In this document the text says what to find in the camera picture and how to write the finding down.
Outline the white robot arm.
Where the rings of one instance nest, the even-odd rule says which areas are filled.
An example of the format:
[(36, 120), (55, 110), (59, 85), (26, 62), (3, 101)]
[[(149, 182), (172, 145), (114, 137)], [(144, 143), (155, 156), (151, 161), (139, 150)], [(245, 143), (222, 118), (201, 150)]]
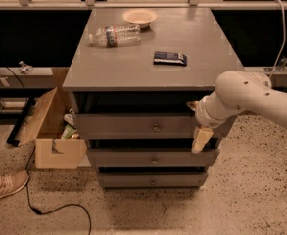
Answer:
[(226, 71), (216, 79), (212, 94), (187, 105), (197, 121), (193, 153), (204, 149), (216, 128), (244, 111), (260, 114), (287, 130), (287, 93), (272, 89), (271, 80), (264, 73)]

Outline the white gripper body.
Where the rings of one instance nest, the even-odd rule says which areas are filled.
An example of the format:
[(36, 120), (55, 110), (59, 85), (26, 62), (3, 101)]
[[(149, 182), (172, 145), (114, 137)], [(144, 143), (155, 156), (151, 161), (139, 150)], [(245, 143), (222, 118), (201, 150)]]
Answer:
[(217, 95), (205, 96), (196, 103), (195, 117), (201, 126), (215, 129), (227, 121), (229, 108)]

